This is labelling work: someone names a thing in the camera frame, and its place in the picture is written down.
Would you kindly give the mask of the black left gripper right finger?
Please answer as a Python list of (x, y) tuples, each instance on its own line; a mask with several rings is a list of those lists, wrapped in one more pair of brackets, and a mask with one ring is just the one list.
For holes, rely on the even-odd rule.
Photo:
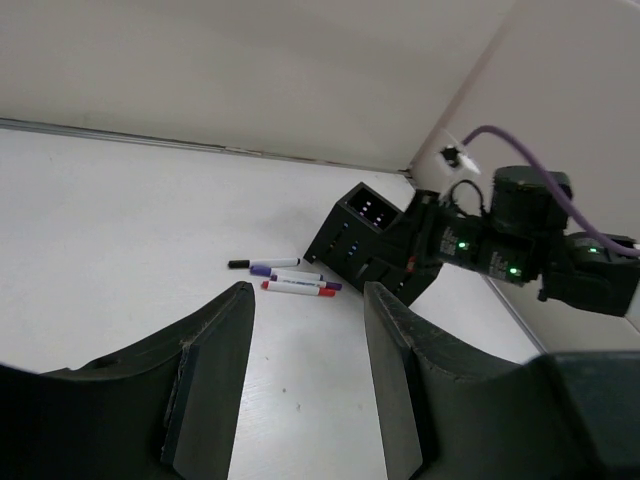
[(639, 356), (517, 364), (413, 313), (382, 284), (364, 320), (391, 479), (635, 479)]

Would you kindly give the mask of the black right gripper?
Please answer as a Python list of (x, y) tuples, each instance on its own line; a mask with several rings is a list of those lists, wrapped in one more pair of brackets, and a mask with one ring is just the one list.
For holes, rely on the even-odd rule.
[(489, 210), (463, 212), (449, 191), (440, 200), (415, 192), (384, 230), (384, 260), (408, 273), (435, 272), (444, 263), (515, 285), (537, 279), (560, 247), (568, 213), (530, 166), (493, 174)]

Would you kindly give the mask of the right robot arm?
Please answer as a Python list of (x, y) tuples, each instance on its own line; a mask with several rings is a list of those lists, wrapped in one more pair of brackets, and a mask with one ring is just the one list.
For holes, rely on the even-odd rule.
[(587, 232), (568, 234), (567, 212), (527, 166), (495, 171), (491, 205), (462, 211), (451, 193), (440, 199), (416, 191), (410, 205), (381, 235), (381, 259), (435, 279), (452, 264), (522, 286), (541, 282), (541, 301), (624, 316), (639, 285), (638, 260), (606, 247)]

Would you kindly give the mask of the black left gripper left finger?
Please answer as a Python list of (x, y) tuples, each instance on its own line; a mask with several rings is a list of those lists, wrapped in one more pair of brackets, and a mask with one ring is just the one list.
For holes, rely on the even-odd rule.
[(255, 293), (238, 282), (187, 317), (83, 367), (1, 369), (5, 479), (224, 479)]

